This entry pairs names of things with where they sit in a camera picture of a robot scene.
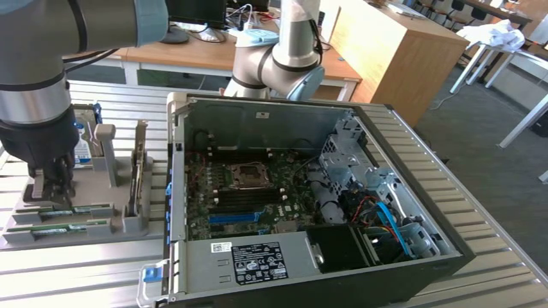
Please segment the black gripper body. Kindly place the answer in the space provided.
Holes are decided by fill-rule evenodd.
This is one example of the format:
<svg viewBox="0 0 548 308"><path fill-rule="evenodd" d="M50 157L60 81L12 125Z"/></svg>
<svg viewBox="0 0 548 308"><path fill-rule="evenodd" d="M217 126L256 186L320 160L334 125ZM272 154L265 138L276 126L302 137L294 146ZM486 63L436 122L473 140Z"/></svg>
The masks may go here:
<svg viewBox="0 0 548 308"><path fill-rule="evenodd" d="M73 153L78 138L73 107L58 118L42 123L1 121L1 144L8 153L30 167L44 167L54 159Z"/></svg>

